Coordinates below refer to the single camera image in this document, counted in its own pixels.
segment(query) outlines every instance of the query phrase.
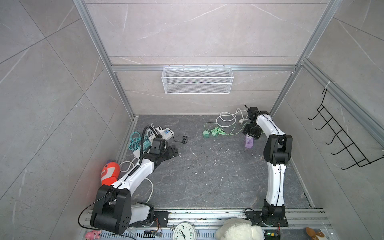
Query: pink figurine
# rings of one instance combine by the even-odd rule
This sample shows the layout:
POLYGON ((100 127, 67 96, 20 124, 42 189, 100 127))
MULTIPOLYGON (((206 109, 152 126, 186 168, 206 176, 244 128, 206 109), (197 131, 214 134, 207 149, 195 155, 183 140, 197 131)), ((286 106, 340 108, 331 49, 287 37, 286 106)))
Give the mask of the pink figurine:
POLYGON ((101 235, 100 235, 101 231, 102 230, 99 230, 99 231, 93 230, 93 231, 87 232, 87 234, 85 235, 85 239, 86 240, 100 239, 101 238, 101 235))

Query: wall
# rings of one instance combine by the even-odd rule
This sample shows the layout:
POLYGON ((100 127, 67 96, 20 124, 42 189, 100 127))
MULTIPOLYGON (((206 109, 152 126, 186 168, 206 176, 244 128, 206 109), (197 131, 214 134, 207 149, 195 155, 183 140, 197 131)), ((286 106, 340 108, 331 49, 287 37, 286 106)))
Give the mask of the wall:
MULTIPOLYGON (((296 64, 327 0, 86 2, 113 64, 296 64)), ((165 95, 159 72, 119 78, 136 114, 217 114, 270 110, 289 75, 275 73, 236 72, 231 93, 215 95, 165 95)))
MULTIPOLYGON (((310 60, 337 82, 378 122, 384 123, 384 58, 382 1, 344 0, 310 60)), ((323 97, 323 86, 303 70, 279 108, 275 121, 294 138, 292 160, 316 207, 323 207, 340 239, 384 239, 384 159, 354 166, 321 117, 309 120, 323 97)), ((325 107, 346 130, 369 160, 383 148, 329 93, 325 107)), ((358 160, 362 156, 348 148, 358 160)))
POLYGON ((71 0, 0 1, 0 238, 74 239, 128 114, 71 0))

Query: clock face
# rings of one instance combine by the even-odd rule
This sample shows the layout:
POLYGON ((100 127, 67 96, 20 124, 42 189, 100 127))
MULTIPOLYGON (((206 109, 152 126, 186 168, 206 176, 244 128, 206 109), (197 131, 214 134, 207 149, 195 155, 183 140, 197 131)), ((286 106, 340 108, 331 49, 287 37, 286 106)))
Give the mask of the clock face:
POLYGON ((189 222, 182 222, 173 232, 173 240, 196 240, 195 228, 189 222))

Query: wire basket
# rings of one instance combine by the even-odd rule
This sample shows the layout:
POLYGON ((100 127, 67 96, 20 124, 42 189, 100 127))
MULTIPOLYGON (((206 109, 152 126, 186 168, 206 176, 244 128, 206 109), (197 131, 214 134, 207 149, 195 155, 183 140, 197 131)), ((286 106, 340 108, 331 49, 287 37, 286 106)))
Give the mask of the wire basket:
POLYGON ((166 94, 229 93, 230 67, 166 67, 161 75, 166 94))

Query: black hook rack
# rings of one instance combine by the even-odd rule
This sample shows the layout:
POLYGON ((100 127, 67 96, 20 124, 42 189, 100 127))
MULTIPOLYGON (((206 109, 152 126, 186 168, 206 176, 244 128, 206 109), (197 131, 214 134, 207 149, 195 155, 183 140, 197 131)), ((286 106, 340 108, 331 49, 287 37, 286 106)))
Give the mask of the black hook rack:
POLYGON ((382 158, 384 158, 384 155, 381 157, 381 158, 378 158, 378 159, 376 159, 376 160, 373 160, 373 161, 370 161, 370 160, 368 160, 367 159, 367 157, 364 155, 364 153, 359 149, 359 147, 356 145, 356 143, 351 139, 351 137, 348 135, 348 133, 341 127, 341 125, 336 121, 336 119, 332 116, 332 114, 325 108, 325 106, 323 105, 323 102, 324 102, 324 98, 325 98, 325 94, 327 93, 327 89, 325 88, 324 90, 323 90, 323 92, 322 92, 322 94, 324 94, 324 96, 323 96, 323 99, 322 99, 322 101, 321 101, 321 104, 320 104, 320 106, 317 108, 317 114, 315 115, 315 117, 317 117, 317 115, 320 115, 323 119, 324 119, 324 121, 325 121, 325 124, 321 127, 321 128, 319 128, 319 129, 317 129, 316 128, 316 130, 321 130, 323 127, 325 127, 326 125, 328 125, 330 128, 331 128, 331 130, 333 131, 333 133, 335 134, 334 136, 333 136, 333 138, 332 138, 332 141, 330 142, 330 143, 328 143, 328 142, 326 142, 326 144, 328 144, 328 145, 330 145, 332 142, 333 142, 333 140, 337 137, 339 140, 340 140, 340 142, 341 142, 341 144, 344 146, 344 148, 342 149, 342 150, 340 150, 340 151, 338 151, 337 153, 331 153, 332 155, 337 155, 337 154, 339 154, 339 153, 341 153, 342 151, 344 151, 344 150, 346 150, 348 153, 349 153, 349 155, 352 157, 352 159, 354 160, 354 162, 355 162, 355 164, 352 164, 351 166, 349 166, 349 167, 347 167, 347 168, 341 168, 342 170, 346 170, 346 169, 348 169, 348 168, 350 168, 350 167, 353 167, 353 166, 355 166, 355 165, 357 165, 357 166, 359 166, 359 167, 364 167, 364 166, 367 166, 368 164, 371 164, 371 163, 374 163, 375 161, 377 161, 377 160, 380 160, 380 159, 382 159, 382 158), (329 119, 329 120, 326 120, 325 119, 325 117, 323 116, 323 114, 321 113, 321 111, 326 111, 330 116, 331 116, 331 118, 329 119), (333 127, 329 124, 329 122, 331 121, 331 120, 334 120, 335 122, 336 122, 336 124, 340 127, 340 131, 338 131, 338 132, 336 132, 334 129, 333 129, 333 127), (348 144, 347 146, 345 145, 345 143, 340 139, 340 137, 339 137, 339 135, 338 134, 340 134, 340 133, 344 133, 347 137, 348 137, 348 139, 352 142, 351 144, 348 144), (363 156, 363 160, 360 160, 360 161, 357 161, 354 157, 353 157, 353 155, 352 155, 352 153, 349 151, 349 147, 351 147, 352 145, 354 145, 356 148, 357 148, 357 150, 359 150, 359 152, 361 153, 361 155, 363 156))

